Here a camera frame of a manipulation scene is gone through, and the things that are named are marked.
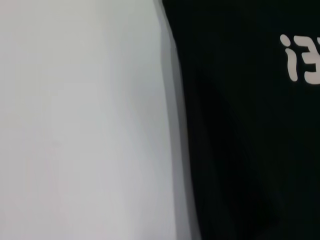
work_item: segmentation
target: white surface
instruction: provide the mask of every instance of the white surface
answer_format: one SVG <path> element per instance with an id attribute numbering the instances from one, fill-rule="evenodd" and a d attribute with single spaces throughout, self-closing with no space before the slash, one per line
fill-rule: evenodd
<path id="1" fill-rule="evenodd" d="M 1 240 L 192 239 L 159 13 L 150 0 L 0 0 Z"/>

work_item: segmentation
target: white wall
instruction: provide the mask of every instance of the white wall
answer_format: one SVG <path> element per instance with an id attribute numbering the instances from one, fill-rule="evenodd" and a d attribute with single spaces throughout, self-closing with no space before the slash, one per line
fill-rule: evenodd
<path id="1" fill-rule="evenodd" d="M 1 240 L 192 239 L 171 44 L 157 0 L 0 0 Z"/>

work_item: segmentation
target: black t-shirt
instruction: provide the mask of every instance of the black t-shirt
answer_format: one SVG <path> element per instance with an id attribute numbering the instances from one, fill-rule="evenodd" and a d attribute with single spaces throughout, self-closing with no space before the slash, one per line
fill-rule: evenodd
<path id="1" fill-rule="evenodd" d="M 164 0 L 203 240 L 320 239 L 320 14 Z"/>

